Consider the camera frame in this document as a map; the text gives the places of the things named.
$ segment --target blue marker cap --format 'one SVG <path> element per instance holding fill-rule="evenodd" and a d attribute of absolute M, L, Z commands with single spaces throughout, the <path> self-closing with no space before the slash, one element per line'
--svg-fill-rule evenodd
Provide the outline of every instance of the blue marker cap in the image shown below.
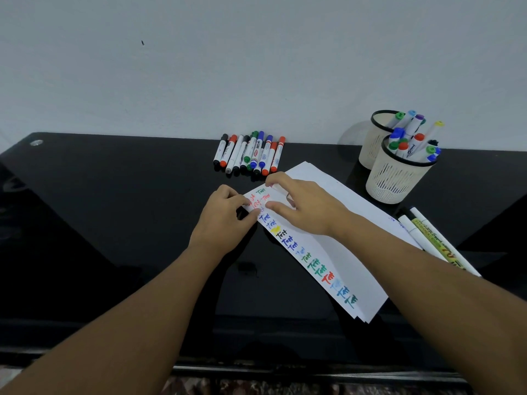
<path fill-rule="evenodd" d="M 404 129 L 402 127 L 396 127 L 394 132 L 390 134 L 390 139 L 400 139 L 401 133 L 404 135 Z"/>

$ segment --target black desk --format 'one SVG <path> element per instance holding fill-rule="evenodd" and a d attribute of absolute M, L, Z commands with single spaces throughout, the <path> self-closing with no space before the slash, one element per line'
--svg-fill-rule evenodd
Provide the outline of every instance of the black desk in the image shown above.
<path fill-rule="evenodd" d="M 43 144 L 30 146 L 36 139 Z M 75 299 L 80 297 L 75 288 L 88 289 L 79 303 L 84 306 L 47 305 L 39 321 L 0 310 L 0 348 L 53 346 L 177 258 L 219 185 L 240 193 L 259 185 L 253 177 L 215 171 L 217 145 L 217 140 L 35 133 L 4 152 L 4 166 L 86 239 L 102 262 L 84 263 L 77 282 L 69 285 L 68 277 L 57 278 L 60 270 L 38 269 L 29 282 L 64 285 L 70 292 L 62 298 Z M 307 160 L 372 201 L 364 188 L 369 171 L 357 162 L 359 150 L 288 143 L 280 169 Z M 527 182 L 518 179 L 527 177 L 526 162 L 527 154 L 520 152 L 446 149 L 403 204 L 418 206 L 458 245 L 527 193 Z M 375 204 L 389 213 L 397 208 Z M 283 277 L 273 275 L 278 266 Z M 32 269 L 26 274 L 36 275 Z M 108 274 L 124 280 L 112 298 L 90 281 L 81 285 Z M 47 291 L 39 288 L 40 295 Z M 31 287 L 18 290 L 39 298 Z M 182 356 L 447 368 L 389 301 L 372 325 L 346 319 L 259 225 L 221 263 L 196 310 L 204 320 L 198 324 L 193 318 Z"/>

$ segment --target stack of paper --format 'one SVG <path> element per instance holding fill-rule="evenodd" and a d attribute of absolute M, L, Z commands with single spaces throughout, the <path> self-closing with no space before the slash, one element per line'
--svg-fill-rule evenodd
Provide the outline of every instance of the stack of paper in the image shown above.
<path fill-rule="evenodd" d="M 294 179 L 316 182 L 350 211 L 420 248 L 397 220 L 310 163 L 303 162 L 286 173 Z M 280 241 L 346 312 L 367 323 L 373 319 L 388 296 L 357 257 L 336 240 L 302 231 L 265 207 L 267 201 L 289 205 L 284 192 L 263 184 L 245 196 L 251 200 L 246 209 L 261 208 L 258 222 Z"/>

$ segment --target white pen cup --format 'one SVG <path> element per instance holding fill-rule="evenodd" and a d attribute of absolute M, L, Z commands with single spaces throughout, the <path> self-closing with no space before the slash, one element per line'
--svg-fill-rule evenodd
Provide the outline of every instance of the white pen cup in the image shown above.
<path fill-rule="evenodd" d="M 398 204 L 437 161 L 413 162 L 398 157 L 388 149 L 388 139 L 386 136 L 381 141 L 379 154 L 366 181 L 366 191 L 384 204 Z"/>
<path fill-rule="evenodd" d="M 382 109 L 375 111 L 370 118 L 371 125 L 366 133 L 364 144 L 360 149 L 359 162 L 366 169 L 371 169 L 373 163 L 377 158 L 377 153 L 380 150 L 380 144 L 382 140 L 394 130 L 389 128 L 387 124 L 392 120 L 394 115 L 398 114 L 399 111 L 393 111 L 391 109 Z"/>

